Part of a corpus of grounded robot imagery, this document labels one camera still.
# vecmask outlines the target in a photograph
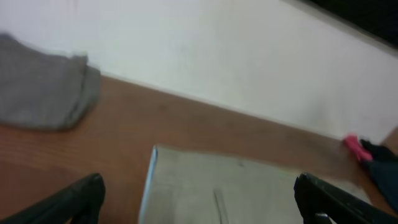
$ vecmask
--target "brown wooden surface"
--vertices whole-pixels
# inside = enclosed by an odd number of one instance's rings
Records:
[[[136,223],[152,146],[219,152],[352,180],[393,213],[334,139],[103,78],[96,108],[73,130],[0,126],[0,218],[92,172],[105,179],[100,223]]]

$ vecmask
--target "wall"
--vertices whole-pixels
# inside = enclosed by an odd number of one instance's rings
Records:
[[[3,0],[0,29],[87,52],[111,76],[336,138],[379,141],[398,124],[396,55],[296,0]]]

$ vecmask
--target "pink object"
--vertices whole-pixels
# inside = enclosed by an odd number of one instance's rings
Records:
[[[359,143],[357,135],[355,134],[347,135],[347,137],[344,138],[344,143],[346,144],[348,149],[356,155],[358,161],[373,160],[372,155],[366,149],[364,149],[362,145]]]

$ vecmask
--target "pile of clothes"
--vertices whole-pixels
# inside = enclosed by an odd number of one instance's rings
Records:
[[[388,147],[372,144],[354,134],[345,137],[344,143],[398,213],[398,157]]]
[[[87,56],[48,55],[0,34],[0,123],[41,130],[73,127],[100,95]]]

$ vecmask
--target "light blue edge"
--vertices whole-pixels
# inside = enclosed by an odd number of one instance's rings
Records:
[[[147,203],[148,203],[150,185],[152,183],[152,178],[154,176],[156,161],[157,161],[157,148],[156,148],[156,146],[154,146],[154,148],[152,150],[152,155],[150,157],[150,163],[149,163],[149,168],[148,168],[148,173],[147,173],[147,180],[145,181],[144,195],[142,196],[141,208],[139,211],[139,218],[138,218],[139,224],[144,224],[144,216],[145,216]]]

